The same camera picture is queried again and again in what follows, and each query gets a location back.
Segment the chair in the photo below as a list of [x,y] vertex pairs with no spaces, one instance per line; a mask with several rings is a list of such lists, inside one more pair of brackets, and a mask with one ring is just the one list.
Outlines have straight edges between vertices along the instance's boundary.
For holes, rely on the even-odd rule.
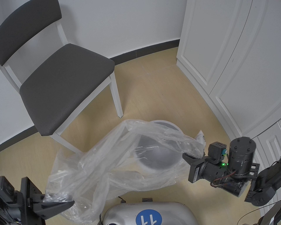
[[[68,44],[58,0],[30,0],[0,26],[0,69],[21,95],[35,127],[73,152],[81,152],[60,135],[76,116],[107,86],[117,115],[123,116],[114,61],[77,45]],[[8,59],[29,39],[56,23],[63,47],[44,61],[23,84]]]

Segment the blue circle logo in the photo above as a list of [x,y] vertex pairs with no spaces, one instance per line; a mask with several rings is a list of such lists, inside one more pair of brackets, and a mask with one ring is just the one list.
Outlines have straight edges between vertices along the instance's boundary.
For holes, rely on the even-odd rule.
[[136,217],[137,225],[161,225],[162,216],[153,209],[142,210]]

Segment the beige floor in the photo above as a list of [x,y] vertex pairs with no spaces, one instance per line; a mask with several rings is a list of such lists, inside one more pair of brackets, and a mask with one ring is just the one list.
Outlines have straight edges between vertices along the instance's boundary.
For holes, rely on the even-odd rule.
[[[168,120],[182,131],[195,137],[202,130],[207,146],[220,141],[229,146],[230,140],[206,102],[176,66],[177,48],[134,59],[115,67],[115,75],[124,116],[117,117],[110,89],[103,90],[71,123],[62,136],[83,151],[88,151],[112,128],[125,119]],[[21,178],[28,176],[41,190],[58,149],[63,148],[50,137],[36,133],[0,152],[0,174],[20,189]],[[212,188],[205,180],[194,184],[182,182],[149,192],[130,192],[123,196],[129,202],[142,197],[154,201],[176,201],[186,204],[200,225],[236,225],[244,214],[256,209],[244,202],[246,192],[237,198]],[[106,208],[119,203],[108,202]],[[259,211],[245,216],[239,224],[256,223]],[[46,221],[48,225],[71,224],[58,215]]]

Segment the chair backrest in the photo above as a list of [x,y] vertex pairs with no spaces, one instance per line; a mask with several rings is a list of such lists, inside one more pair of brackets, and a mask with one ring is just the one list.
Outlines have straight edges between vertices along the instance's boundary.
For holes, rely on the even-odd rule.
[[58,0],[30,0],[0,25],[0,65],[45,27],[62,18]]

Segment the chair leg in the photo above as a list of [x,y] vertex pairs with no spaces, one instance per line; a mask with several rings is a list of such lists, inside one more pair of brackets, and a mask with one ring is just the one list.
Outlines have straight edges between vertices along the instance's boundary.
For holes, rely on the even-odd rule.
[[110,79],[111,79],[111,83],[109,84],[109,86],[110,86],[112,98],[113,98],[114,105],[115,105],[115,108],[117,111],[117,115],[121,118],[123,116],[123,111],[122,111],[122,107],[121,107],[121,102],[120,102],[120,98],[119,98],[119,93],[118,93],[118,89],[117,89],[117,83],[116,83],[114,71],[110,75]]
[[51,137],[56,140],[58,143],[61,143],[63,146],[67,147],[68,149],[70,149],[71,151],[75,152],[75,153],[81,153],[81,151],[74,147],[72,144],[70,144],[68,141],[66,141],[65,139],[63,139],[61,136],[59,136],[56,132],[53,133],[51,135]]

